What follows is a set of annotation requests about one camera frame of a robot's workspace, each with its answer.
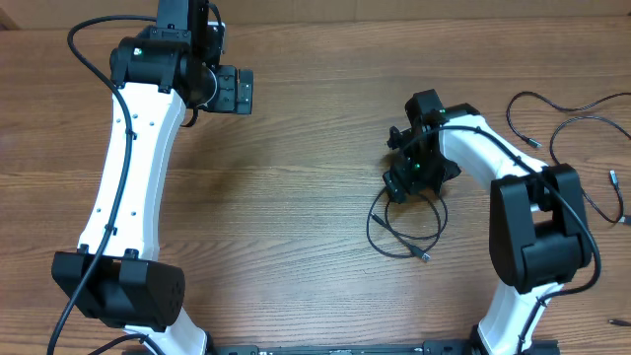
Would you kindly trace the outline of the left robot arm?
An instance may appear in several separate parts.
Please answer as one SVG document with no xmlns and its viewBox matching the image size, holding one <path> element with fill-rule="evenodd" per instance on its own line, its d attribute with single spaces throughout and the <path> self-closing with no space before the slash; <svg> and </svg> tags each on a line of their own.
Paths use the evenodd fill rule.
<svg viewBox="0 0 631 355">
<path fill-rule="evenodd" d="M 68 310 L 122 329 L 152 354 L 216 350 L 184 309 L 183 271 L 159 260 L 158 231 L 178 131 L 203 111 L 252 111 L 252 72 L 221 61 L 226 32 L 209 1 L 163 1 L 111 52 L 101 80 L 112 126 L 97 199 L 76 249 L 51 265 Z"/>
</svg>

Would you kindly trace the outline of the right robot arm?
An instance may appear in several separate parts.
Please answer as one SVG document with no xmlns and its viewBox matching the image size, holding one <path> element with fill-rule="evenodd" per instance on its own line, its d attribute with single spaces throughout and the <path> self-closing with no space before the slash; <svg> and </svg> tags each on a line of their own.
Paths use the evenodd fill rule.
<svg viewBox="0 0 631 355">
<path fill-rule="evenodd" d="M 601 261 L 578 173 L 549 166 L 495 133 L 469 104 L 445 107 L 427 90 L 405 104 L 408 129 L 392 127 L 399 159 L 384 174 L 390 201 L 402 203 L 467 172 L 490 196 L 489 254 L 499 277 L 490 308 L 467 339 L 426 340 L 424 354 L 557 354 L 555 340 L 532 337 L 549 301 L 593 287 Z M 567 288 L 592 264 L 590 281 Z"/>
</svg>

